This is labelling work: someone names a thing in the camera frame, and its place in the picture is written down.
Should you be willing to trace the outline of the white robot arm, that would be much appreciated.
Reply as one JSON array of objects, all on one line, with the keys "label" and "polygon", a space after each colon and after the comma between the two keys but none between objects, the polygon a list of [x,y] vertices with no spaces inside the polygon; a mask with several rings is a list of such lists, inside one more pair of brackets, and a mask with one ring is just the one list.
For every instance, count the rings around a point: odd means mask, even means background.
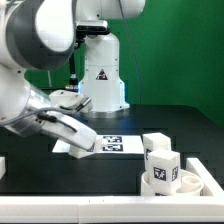
[{"label": "white robot arm", "polygon": [[[0,0],[0,126],[20,135],[42,132],[88,150],[96,132],[74,118],[125,110],[119,41],[109,19],[133,18],[146,0]],[[49,95],[28,70],[55,70],[85,45],[84,77],[75,93]]]}]

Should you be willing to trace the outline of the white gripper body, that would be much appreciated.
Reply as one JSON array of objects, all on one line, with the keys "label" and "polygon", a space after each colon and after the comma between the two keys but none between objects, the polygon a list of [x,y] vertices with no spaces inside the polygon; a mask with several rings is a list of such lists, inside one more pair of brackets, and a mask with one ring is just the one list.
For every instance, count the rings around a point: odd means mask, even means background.
[{"label": "white gripper body", "polygon": [[43,121],[41,131],[84,150],[89,150],[97,133],[75,118],[56,111],[40,112],[37,115]]}]

